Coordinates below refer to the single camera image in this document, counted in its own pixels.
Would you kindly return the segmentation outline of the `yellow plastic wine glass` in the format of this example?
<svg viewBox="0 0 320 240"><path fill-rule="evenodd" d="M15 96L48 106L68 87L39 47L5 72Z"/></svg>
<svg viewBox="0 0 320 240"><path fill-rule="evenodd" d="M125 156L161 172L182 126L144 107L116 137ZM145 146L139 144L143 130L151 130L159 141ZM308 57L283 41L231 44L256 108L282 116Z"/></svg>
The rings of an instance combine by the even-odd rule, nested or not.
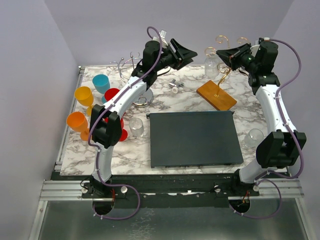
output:
<svg viewBox="0 0 320 240"><path fill-rule="evenodd" d="M86 114L91 116L94 106L94 96L91 89L87 86L78 87L74 91L74 97L82 106L87 107Z"/></svg>

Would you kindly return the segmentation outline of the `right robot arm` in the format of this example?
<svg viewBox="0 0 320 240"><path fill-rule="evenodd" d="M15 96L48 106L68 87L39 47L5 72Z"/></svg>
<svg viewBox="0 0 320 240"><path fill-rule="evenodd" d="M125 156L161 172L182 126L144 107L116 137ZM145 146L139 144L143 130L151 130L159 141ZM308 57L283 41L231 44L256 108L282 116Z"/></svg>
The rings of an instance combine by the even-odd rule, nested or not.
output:
<svg viewBox="0 0 320 240"><path fill-rule="evenodd" d="M304 132L299 132L287 113L283 102L282 89L292 80L281 84L273 72L278 56L278 44L290 48L298 62L296 79L302 63L297 51L288 43L278 39L262 37L258 44L249 43L236 48L217 50L217 56L226 66L235 71L244 68L248 72L248 83L259 101L267 125L267 136L257 146L255 160L237 169L230 183L230 191L241 196L253 189L268 174L280 178L296 179L304 170L305 160L302 149L307 142Z"/></svg>

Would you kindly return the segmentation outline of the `orange plastic wine glass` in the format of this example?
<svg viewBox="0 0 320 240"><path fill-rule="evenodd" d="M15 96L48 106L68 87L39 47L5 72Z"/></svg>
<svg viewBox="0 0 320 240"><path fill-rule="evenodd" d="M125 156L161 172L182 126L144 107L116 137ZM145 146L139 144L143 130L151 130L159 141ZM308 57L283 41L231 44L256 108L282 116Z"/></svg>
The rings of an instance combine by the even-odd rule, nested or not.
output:
<svg viewBox="0 0 320 240"><path fill-rule="evenodd" d="M66 124L75 132L80 133L80 138L83 141L88 141L90 130L88 121L85 115L80 112L72 112L66 119Z"/></svg>

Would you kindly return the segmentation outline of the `red plastic wine glass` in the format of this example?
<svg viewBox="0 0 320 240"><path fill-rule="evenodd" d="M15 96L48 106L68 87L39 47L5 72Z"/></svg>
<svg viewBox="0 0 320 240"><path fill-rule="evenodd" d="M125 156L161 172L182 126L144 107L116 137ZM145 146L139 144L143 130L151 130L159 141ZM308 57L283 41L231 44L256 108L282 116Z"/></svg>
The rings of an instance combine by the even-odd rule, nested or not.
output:
<svg viewBox="0 0 320 240"><path fill-rule="evenodd" d="M108 117L104 119L106 123L105 141L112 143L115 141L115 137L119 137L118 141L123 142L128 137L128 132L124 129L124 121L120 117L117 120L110 121Z"/></svg>

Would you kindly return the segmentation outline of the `blue plastic wine glass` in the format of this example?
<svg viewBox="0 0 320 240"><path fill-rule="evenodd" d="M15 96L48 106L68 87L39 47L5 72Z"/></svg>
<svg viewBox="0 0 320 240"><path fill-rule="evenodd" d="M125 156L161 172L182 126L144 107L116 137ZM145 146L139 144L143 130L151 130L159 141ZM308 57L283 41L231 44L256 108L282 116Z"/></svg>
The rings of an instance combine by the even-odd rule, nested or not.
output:
<svg viewBox="0 0 320 240"><path fill-rule="evenodd" d="M107 75L104 74L98 74L96 76L93 77L92 79L92 83L95 87L95 89L102 94L101 97L101 101L102 103L106 103L107 100L105 98L105 93L107 92L107 90L110 89L110 81Z"/></svg>

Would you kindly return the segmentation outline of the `gold wire wooden-base rack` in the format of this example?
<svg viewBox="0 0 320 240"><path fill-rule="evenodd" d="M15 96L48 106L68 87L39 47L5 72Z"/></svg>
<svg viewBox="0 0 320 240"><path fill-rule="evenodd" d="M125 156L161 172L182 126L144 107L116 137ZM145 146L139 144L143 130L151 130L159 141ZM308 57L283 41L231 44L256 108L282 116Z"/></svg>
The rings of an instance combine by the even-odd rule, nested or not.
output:
<svg viewBox="0 0 320 240"><path fill-rule="evenodd" d="M228 67L216 54L216 49L209 46L205 49L206 57L217 57L217 70L218 76L215 78L209 77L211 80L199 87L196 92L211 104L218 111L230 110L237 101L221 88L227 77L231 73L231 68Z"/></svg>

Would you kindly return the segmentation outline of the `clear ribbed wine glass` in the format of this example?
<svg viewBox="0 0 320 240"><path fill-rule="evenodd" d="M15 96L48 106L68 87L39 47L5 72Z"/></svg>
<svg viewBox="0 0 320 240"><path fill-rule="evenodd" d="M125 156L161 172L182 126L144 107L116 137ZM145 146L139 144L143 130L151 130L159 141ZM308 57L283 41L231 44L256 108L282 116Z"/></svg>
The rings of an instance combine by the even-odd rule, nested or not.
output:
<svg viewBox="0 0 320 240"><path fill-rule="evenodd" d="M131 134L136 138L141 138L144 135L144 124L140 118L132 118L129 121Z"/></svg>

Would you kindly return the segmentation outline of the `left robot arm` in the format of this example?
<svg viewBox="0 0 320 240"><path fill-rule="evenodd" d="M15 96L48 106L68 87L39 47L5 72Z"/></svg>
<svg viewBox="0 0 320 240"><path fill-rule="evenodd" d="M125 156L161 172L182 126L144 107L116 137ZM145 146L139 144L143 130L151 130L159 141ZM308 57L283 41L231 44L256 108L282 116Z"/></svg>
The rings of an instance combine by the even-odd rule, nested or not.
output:
<svg viewBox="0 0 320 240"><path fill-rule="evenodd" d="M122 136L121 118L132 103L146 92L158 78L158 71L170 67L180 70L193 62L197 52L187 49L175 39L164 44L161 39L145 44L142 59L125 86L104 105L94 105L90 117L88 145L96 149L94 170L84 187L89 197L101 198L113 193L120 184L111 184L111 162L114 146Z"/></svg>

